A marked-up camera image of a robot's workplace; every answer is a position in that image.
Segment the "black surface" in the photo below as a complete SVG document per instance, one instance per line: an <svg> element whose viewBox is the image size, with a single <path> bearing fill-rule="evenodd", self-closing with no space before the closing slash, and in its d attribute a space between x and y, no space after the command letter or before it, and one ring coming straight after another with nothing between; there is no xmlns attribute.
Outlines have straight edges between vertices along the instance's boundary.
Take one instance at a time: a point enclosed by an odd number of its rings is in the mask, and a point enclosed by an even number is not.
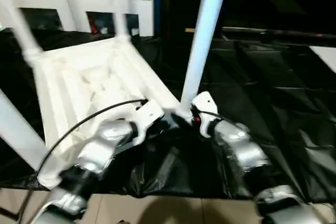
<svg viewBox="0 0 336 224"><path fill-rule="evenodd" d="M161 0L161 36L191 40L201 0ZM336 35L335 8L330 0L224 0L215 30L246 27Z"/></svg>
<svg viewBox="0 0 336 224"><path fill-rule="evenodd" d="M46 50L106 38L45 31L36 37ZM151 38L134 44L179 99L189 47L162 48L160 39ZM11 35L0 33L0 45L1 89L42 135L31 71ZM222 115L248 126L254 140L307 199L328 201L312 172L336 198L336 76L308 47L214 41L200 87L204 90ZM185 127L120 154L99 191L134 197L249 197L231 179L222 151ZM0 185L24 188L32 170L4 142L0 164Z"/></svg>

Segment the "wire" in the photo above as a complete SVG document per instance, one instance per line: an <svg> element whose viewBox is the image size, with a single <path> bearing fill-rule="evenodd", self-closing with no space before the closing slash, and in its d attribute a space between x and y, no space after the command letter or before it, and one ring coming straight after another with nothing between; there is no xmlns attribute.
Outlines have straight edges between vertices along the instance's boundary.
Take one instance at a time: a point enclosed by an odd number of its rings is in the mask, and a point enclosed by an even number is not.
<svg viewBox="0 0 336 224"><path fill-rule="evenodd" d="M213 115L221 120L226 120L231 122L230 120L226 119L224 116L210 112L210 111L197 111L198 113L204 113L204 114L208 114L208 115ZM332 196L331 196L331 191L328 189L328 187L322 182L322 180L319 178L318 175L316 175L312 169L310 169L308 167L308 165L305 164L305 162L303 160L301 160L298 156L293 155L294 158L301 164L301 166L303 167L303 169L306 170L306 172L308 172L310 174L310 176L312 176L314 178L314 180L316 181L317 184L319 184L319 186L322 188L322 190L324 191L325 196L327 197L328 201L330 202L331 206L330 208L333 209L333 214L334 217L336 218L336 204L333 202L332 200Z"/></svg>
<svg viewBox="0 0 336 224"><path fill-rule="evenodd" d="M47 155L43 158L37 172L33 175L33 181L37 180L38 175L40 174L45 162L48 160L49 156L52 154L52 152L56 149L56 147L72 132L74 131L76 128L78 128L79 126L81 126L82 124L86 123L87 121L91 120L92 118L95 118L97 115L102 114L105 111L111 110L113 108L125 105L125 104L129 104L129 103L135 103L135 102L146 102L146 99L136 99L136 100L130 100L130 101L125 101L125 102L121 102L115 105L111 105L108 106L100 111L95 112L94 114L88 116L87 118L83 119L82 121L76 123L73 127L71 127L53 146L52 148L49 150L49 152L47 153ZM33 183L31 183L30 189L28 191L28 194L25 197L24 202L21 205L21 208L19 210L19 220L18 220L18 224L22 224L23 221L23 216L25 214L26 208L29 204L29 201L33 195L34 191L33 191Z"/></svg>

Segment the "black tarp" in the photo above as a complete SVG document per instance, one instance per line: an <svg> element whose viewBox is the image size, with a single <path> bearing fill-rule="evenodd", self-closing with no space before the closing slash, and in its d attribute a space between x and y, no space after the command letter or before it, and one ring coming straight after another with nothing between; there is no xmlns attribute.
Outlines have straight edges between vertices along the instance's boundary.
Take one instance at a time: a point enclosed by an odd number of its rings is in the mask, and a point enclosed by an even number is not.
<svg viewBox="0 0 336 224"><path fill-rule="evenodd" d="M45 50L108 38L59 31L35 36ZM133 43L179 99L190 47L167 46L159 38L135 38ZM42 136L33 76L11 33L0 33L0 51L0 88ZM222 115L249 128L254 141L307 199L328 201L320 183L336 199L336 75L309 47L214 40L200 86L204 90ZM99 192L248 197L231 179L221 150L185 127L164 131L120 154ZM0 186L27 186L32 170L4 141L0 164Z"/></svg>

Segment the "tiled floor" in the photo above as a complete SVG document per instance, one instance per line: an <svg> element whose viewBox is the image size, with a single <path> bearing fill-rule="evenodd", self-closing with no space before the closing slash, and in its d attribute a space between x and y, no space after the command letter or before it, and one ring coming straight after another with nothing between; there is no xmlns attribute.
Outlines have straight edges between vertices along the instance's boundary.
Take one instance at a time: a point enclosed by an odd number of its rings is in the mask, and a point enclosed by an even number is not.
<svg viewBox="0 0 336 224"><path fill-rule="evenodd" d="M17 212L26 192L0 190L0 206ZM27 209L25 220L34 213L46 197L46 192L36 192ZM328 222L333 221L332 211L317 205ZM258 224L259 218L250 201L177 198L150 196L135 199L129 196L94 195L89 201L89 211L80 224L116 224L120 220L130 224ZM13 223L0 216L1 224Z"/></svg>

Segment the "white metal frame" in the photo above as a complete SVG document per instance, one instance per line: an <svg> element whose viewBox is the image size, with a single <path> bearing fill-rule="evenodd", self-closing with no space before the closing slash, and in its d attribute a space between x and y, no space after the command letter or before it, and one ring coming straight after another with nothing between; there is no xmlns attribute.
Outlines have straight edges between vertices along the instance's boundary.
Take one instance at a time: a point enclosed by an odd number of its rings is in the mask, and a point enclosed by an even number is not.
<svg viewBox="0 0 336 224"><path fill-rule="evenodd" d="M115 7L114 16L117 31L115 39L43 52L35 42L21 12L15 8L13 2L11 0L0 0L0 5L3 5L3 7L8 10L8 18L13 20L14 32L23 49L26 61L33 66L35 79L46 79L49 78L50 75L53 75L52 68L49 69L51 72L46 72L46 69L42 68L40 63L42 59L45 59L45 62L49 64L48 60L50 60L50 58L57 60L57 55L71 52L71 50L72 53L77 52L84 54L88 51L87 49L89 47L91 47L91 49L92 47L101 47L105 51L117 47L121 55L114 61L116 64L114 69L117 75L122 79L123 84L131 90L131 93L134 95L138 92L138 97L143 95L148 99L154 99L165 110L178 110L181 105L177 99L130 44L125 17L122 14L121 1L114 0L113 3ZM222 0L202 0L201 3L182 95L182 110L185 111L186 114L190 112L191 100L196 96L198 91L221 3ZM36 83L43 119L46 118L47 113L50 113L50 111L44 111L43 108L47 108L48 106L45 106L43 103L51 99L51 97L44 97L45 99L40 97L40 95L45 96L41 90L47 88L45 87L48 85L47 83L48 82ZM6 111L6 113L0 113L0 135L32 168L37 169L39 161L42 160L47 152L47 148L43 146L38 135L3 94L0 95L0 106L2 110ZM53 187L55 183L57 183L58 172L63 166L64 162L60 159L55 157L51 158L47 164L45 173L39 177L39 181L47 187Z"/></svg>

